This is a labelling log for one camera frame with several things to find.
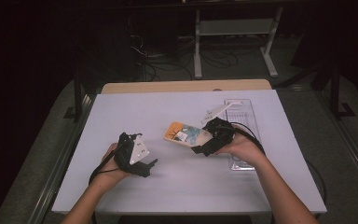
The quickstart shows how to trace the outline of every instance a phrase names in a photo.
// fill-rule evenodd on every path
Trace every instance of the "gray floor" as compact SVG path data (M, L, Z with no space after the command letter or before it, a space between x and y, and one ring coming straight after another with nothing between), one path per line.
M292 77L301 69L290 66L293 54L296 51L298 38L278 38L271 50L271 58L275 63L279 76L271 78L262 61L258 46L259 38L249 37L248 44L235 51L238 62L226 68L216 68L217 65L227 63L225 59L217 59L221 63L208 64L202 61L203 79L236 79L236 78L265 78L271 84L277 84ZM211 52L204 50L204 55L213 57ZM194 66L192 54L185 54L179 62L185 65L193 74ZM228 57L231 63L235 58ZM159 64L158 66L168 70L157 69L161 81L189 80L189 74L178 66ZM358 164L352 158L351 149L348 147L348 139L342 137L342 127L348 133L358 150L358 92L356 88L345 78L341 79L340 101L349 103L355 117L343 118L336 121L328 109L324 106L324 100L329 89L316 92L310 89L312 76L297 82L296 85L278 90L282 105L294 130L296 140L300 145L304 157L310 161L320 172L326 185L326 206L328 212L319 217L321 223L358 223ZM0 210L0 223L34 223L29 221L34 215L34 208L38 205L38 199L50 179L51 170L54 169L56 160L66 146L71 131L76 127L72 119L64 119L63 116L68 107L74 106L73 83L69 83L62 90L55 105L41 129L34 145L23 164L21 171L10 189L9 194ZM310 168L315 181L321 184L321 180ZM62 215L47 211L41 223L58 223ZM117 217L98 215L99 223L116 223ZM269 215L252 216L256 224L269 223Z

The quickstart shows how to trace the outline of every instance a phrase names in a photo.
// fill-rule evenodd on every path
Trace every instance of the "dark background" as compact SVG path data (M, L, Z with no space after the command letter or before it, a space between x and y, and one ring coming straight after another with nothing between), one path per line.
M0 1L0 204L55 99L73 79L79 62L91 53L104 63L86 65L88 77L82 77L82 82L90 92L104 82L132 81L137 77L136 58L126 37L129 30L122 20L126 13L82 19L81 15L57 9L55 1ZM172 46L177 35L193 30L193 20L189 19L193 14L165 12L157 17L153 13L138 13L137 21L142 18L149 21L143 21L142 28L135 30L145 35L150 45L174 54ZM166 18L165 23L157 25L161 15ZM166 32L156 35L161 27ZM358 1L286 7L278 33L305 34L294 65L307 68L324 55L333 54L342 75L358 88ZM106 46L109 39L101 38L106 34L120 40ZM85 52L74 39L90 52ZM118 59L115 52L124 56Z

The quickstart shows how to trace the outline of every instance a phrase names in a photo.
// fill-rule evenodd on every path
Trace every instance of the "electrical cord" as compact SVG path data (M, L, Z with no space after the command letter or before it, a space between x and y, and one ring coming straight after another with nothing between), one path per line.
M115 170L118 170L119 168L113 169L113 170L107 170L107 171L101 171L101 169L116 155L117 150L121 148L121 146L117 146L116 149L112 150L106 157L103 159L103 161L100 163L100 165L95 168L95 170L92 172L91 176L89 177L89 184L91 184L92 180L97 176L98 174L107 173L107 172L113 172ZM93 224L97 224L97 217L95 216L95 211L92 213L91 221Z

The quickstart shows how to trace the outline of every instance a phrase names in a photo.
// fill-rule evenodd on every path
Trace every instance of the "metal stand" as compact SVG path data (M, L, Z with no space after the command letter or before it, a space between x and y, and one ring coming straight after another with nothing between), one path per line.
M234 20L234 21L200 21L200 11L196 15L196 49L194 53L195 78L202 79L200 63L200 36L201 35L258 35L268 34L266 45L260 48L269 75L277 77L278 73L272 62L269 51L274 40L279 21L282 15L279 7L273 19Z

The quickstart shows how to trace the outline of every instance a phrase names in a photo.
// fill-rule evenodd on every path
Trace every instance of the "hand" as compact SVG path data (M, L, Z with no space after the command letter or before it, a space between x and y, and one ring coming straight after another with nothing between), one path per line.
M236 133L231 143L225 145L216 151L219 153L230 153L242 161L256 166L260 161L266 158L261 150L248 138L240 133Z
M117 147L117 143L114 143L107 149L101 161L103 161L113 150ZM100 173L95 176L92 180L91 185L98 185L103 193L110 190L114 185L116 185L120 180L131 175L120 169L114 160L114 157L101 169L101 172L107 171L106 173Z

